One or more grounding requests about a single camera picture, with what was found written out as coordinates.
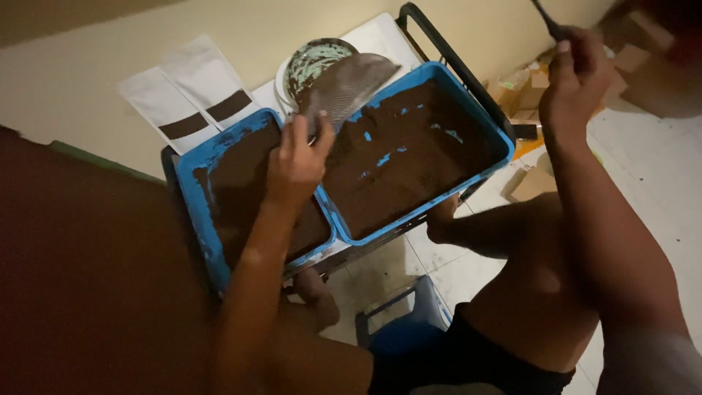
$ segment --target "brown label band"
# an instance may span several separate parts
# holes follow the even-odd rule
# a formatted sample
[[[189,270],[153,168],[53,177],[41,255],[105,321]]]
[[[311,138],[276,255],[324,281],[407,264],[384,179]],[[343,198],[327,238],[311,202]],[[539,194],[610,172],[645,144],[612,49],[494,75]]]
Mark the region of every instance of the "brown label band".
[[[199,112],[196,112],[187,118],[181,119],[180,121],[175,121],[172,124],[159,127],[159,129],[161,129],[166,137],[171,140],[175,140],[177,138],[189,136],[196,131],[201,131],[207,126],[209,126],[209,124],[207,123],[205,117],[203,117]]]
[[[208,108],[207,112],[215,121],[220,122],[243,110],[249,104],[251,104],[251,98],[243,89],[240,89],[219,104]]]

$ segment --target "cream wall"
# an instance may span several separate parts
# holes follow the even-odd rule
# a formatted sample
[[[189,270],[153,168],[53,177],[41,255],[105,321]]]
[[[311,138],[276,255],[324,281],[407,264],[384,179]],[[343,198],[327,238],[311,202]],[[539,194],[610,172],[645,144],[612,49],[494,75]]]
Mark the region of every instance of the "cream wall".
[[[581,26],[597,22],[613,2],[542,0],[555,19]],[[61,140],[162,177],[165,143],[117,93],[118,82],[207,33],[254,89],[307,40],[338,37],[385,11],[397,16],[403,3],[190,0],[8,46],[0,49],[0,124],[40,143]],[[478,79],[511,70],[550,45],[529,0],[415,4]]]

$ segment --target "black shorts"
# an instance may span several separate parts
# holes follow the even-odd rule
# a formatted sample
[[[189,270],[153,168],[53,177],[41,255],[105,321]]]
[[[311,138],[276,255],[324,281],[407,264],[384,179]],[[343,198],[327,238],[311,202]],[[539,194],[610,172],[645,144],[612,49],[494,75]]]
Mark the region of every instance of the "black shorts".
[[[370,395],[408,394],[433,384],[490,384],[507,395],[561,394],[573,378],[538,368],[476,331],[459,315],[431,345],[401,356],[375,355]]]

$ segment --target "brown powder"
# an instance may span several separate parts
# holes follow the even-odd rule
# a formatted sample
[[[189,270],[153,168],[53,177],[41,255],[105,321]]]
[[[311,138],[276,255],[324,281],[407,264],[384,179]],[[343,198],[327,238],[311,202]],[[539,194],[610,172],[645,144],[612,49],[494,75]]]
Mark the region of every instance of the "brown powder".
[[[271,120],[263,129],[246,135],[229,147],[209,176],[214,201],[207,192],[207,169],[193,171],[193,176],[205,191],[212,221],[230,268],[239,261],[253,228],[265,195],[268,155],[279,144],[280,129]],[[314,198],[310,199],[295,223],[286,262],[324,244],[330,235],[331,229],[322,210]]]
[[[481,129],[432,80],[345,122],[323,186],[352,237],[364,238],[488,169],[494,161]]]

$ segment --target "blue plastic tray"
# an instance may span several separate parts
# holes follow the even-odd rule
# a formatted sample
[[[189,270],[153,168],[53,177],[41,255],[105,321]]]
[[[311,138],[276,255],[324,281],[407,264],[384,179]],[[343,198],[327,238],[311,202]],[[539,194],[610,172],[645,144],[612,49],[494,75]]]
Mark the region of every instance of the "blue plastic tray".
[[[175,169],[178,180],[180,181],[180,189],[183,191],[183,197],[187,205],[190,220],[197,234],[202,254],[205,256],[207,272],[215,289],[221,292],[227,288],[227,284],[229,283],[230,269],[225,262],[222,243],[217,236],[217,231],[212,222],[205,192],[193,177],[192,172],[199,168],[207,168],[210,171],[215,169],[219,160],[224,155],[224,152],[229,147],[238,143],[243,137],[248,136],[250,133],[256,133],[261,130],[271,119],[275,120],[278,127],[282,127],[280,118],[278,118],[278,114],[274,110],[263,108],[262,110],[256,111],[252,115],[249,115],[242,121],[231,126],[229,129],[224,130],[217,136],[210,138],[196,148],[188,151],[180,158]],[[290,262],[288,264],[289,268],[303,264],[309,258],[331,245],[336,239],[336,228],[333,226],[331,216],[324,203],[327,199],[320,198],[321,195],[324,195],[324,191],[321,188],[317,188],[314,197],[317,199],[329,223],[329,228],[331,229],[330,237],[323,245],[318,246],[308,254]]]
[[[495,157],[498,157],[500,159],[496,160],[493,166],[489,167],[488,169],[485,169],[480,174],[465,180],[464,182],[462,182],[461,185],[456,186],[455,188],[447,191],[443,195],[437,196],[435,199],[429,201],[428,203],[425,203],[419,208],[413,210],[412,212],[409,212],[402,218],[382,227],[381,229],[377,230],[371,235],[366,236],[365,238],[362,238],[361,240],[355,240],[354,238],[352,238],[351,232],[349,232],[349,228],[348,226],[346,226],[346,222],[341,216],[341,213],[334,205],[331,198],[326,193],[323,194],[321,197],[324,200],[324,203],[329,208],[331,218],[334,222],[334,225],[336,225],[336,228],[339,232],[339,236],[342,240],[351,245],[365,245],[375,240],[376,238],[384,235],[385,233],[391,231],[392,229],[406,223],[412,218],[418,216],[419,214],[426,212],[427,210],[443,202],[445,199],[452,196],[453,194],[468,188],[472,184],[482,179],[490,177],[490,175],[492,175],[495,171],[501,169],[504,166],[507,166],[507,164],[509,164],[510,160],[512,159],[512,156],[514,156],[515,154],[515,147],[510,141],[510,139],[507,137],[505,132],[502,129],[500,129],[495,124],[495,122],[493,122],[493,120],[490,118],[485,109],[480,106],[480,104],[470,95],[470,93],[468,93],[468,91],[465,90],[463,85],[456,79],[453,73],[451,73],[449,69],[446,68],[446,66],[439,62],[423,63],[415,70],[412,70],[404,77],[398,79],[396,82],[389,85],[387,88],[378,92],[378,94],[376,94],[375,97],[373,97],[373,100],[371,100],[367,104],[367,106],[377,108],[382,100],[389,98],[399,92],[406,91],[407,89],[421,85],[430,79],[435,80],[442,89],[449,93],[457,102],[459,102],[463,106],[466,112],[469,112],[473,118],[477,119],[480,122],[480,124],[483,126],[483,132],[488,138],[488,142],[492,145],[493,151],[496,153]],[[347,119],[346,122],[356,122],[360,117],[361,110],[357,111],[354,115]]]

